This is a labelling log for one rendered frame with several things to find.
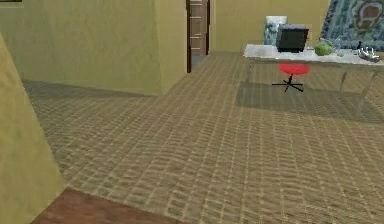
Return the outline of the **silver black small object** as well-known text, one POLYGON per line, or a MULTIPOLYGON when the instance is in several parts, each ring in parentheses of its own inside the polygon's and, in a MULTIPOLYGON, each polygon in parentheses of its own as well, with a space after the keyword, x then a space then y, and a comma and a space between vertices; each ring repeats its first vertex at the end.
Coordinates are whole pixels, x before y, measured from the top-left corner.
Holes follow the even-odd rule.
POLYGON ((357 55, 366 61, 377 63, 380 61, 380 56, 376 55, 373 48, 363 47, 362 42, 358 42, 357 55))

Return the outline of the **glass top table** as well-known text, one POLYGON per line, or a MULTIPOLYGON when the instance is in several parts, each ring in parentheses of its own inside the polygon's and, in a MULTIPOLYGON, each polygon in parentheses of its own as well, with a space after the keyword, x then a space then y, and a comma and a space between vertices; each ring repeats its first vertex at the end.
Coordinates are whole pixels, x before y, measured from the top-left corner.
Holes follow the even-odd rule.
POLYGON ((363 109, 364 101, 370 89, 375 83, 375 79, 380 75, 384 76, 384 62, 371 62, 364 60, 358 56, 357 50, 341 49, 339 53, 340 56, 338 56, 336 53, 332 53, 326 56, 318 56, 314 50, 309 50, 308 48, 305 48, 303 52, 299 53, 279 53, 276 46, 247 44, 243 53, 243 56, 249 60, 246 80, 250 79, 252 74, 252 65, 256 63, 286 62, 330 66, 343 69, 343 76, 339 87, 339 90, 342 90, 344 81, 349 71, 357 69, 368 70, 371 72, 370 80, 363 89, 356 107, 356 113, 359 114, 363 109))

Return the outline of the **red swivel stool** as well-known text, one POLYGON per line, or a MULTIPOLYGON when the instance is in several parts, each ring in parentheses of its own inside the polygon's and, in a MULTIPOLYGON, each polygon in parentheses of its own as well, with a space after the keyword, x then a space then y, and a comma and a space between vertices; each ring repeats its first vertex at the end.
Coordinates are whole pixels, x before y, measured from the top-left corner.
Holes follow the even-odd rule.
POLYGON ((283 80, 281 83, 274 83, 274 86, 284 86, 285 91, 292 87, 300 92, 303 92, 303 89, 301 88, 302 83, 293 83, 293 77, 307 74, 310 70, 309 65, 295 63, 280 63, 279 70, 287 74, 289 78, 287 80, 283 80))

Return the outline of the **black box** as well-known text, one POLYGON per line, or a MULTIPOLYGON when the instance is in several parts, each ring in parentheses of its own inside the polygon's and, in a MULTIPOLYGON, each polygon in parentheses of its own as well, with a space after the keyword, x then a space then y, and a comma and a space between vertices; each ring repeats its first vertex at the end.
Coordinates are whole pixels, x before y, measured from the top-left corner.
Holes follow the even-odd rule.
POLYGON ((309 29, 299 24, 280 25, 276 47, 279 52, 299 53, 304 51, 309 29))

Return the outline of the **blue green wall painting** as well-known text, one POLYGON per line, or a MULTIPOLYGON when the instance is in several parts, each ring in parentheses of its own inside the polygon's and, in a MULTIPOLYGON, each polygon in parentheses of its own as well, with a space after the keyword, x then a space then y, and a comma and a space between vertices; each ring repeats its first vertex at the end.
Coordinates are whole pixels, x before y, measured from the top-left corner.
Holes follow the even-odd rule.
POLYGON ((330 0, 320 37, 384 52, 384 0, 330 0))

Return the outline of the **green round object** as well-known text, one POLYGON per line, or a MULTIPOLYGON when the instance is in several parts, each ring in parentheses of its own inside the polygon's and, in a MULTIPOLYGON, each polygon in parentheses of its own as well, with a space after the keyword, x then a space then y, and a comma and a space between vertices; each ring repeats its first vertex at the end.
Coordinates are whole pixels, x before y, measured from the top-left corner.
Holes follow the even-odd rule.
POLYGON ((318 56, 326 56, 333 53, 333 48, 328 44, 318 44, 314 47, 314 50, 318 56))

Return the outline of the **brown wooden door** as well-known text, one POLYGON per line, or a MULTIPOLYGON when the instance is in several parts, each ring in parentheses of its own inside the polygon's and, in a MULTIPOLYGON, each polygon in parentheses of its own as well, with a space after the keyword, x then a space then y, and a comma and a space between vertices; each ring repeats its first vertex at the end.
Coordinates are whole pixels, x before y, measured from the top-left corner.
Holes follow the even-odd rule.
POLYGON ((187 72, 209 54, 210 0, 186 0, 187 72))

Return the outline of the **clear glass object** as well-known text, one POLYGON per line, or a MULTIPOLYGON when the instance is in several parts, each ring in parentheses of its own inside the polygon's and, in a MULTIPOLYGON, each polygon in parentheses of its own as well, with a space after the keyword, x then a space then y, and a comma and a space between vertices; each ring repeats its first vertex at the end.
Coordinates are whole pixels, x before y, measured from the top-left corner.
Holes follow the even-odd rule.
POLYGON ((335 53, 339 57, 343 57, 344 53, 341 51, 341 39, 337 38, 334 41, 327 40, 325 38, 319 39, 320 44, 328 44, 333 48, 333 53, 335 53))

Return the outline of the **small pale framed picture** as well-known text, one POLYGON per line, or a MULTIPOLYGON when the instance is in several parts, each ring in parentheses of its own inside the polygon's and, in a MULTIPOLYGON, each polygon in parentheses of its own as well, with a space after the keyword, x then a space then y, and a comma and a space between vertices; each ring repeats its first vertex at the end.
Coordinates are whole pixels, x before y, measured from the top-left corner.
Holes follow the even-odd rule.
POLYGON ((287 22, 286 16, 266 16, 263 45, 275 45, 278 27, 287 22))

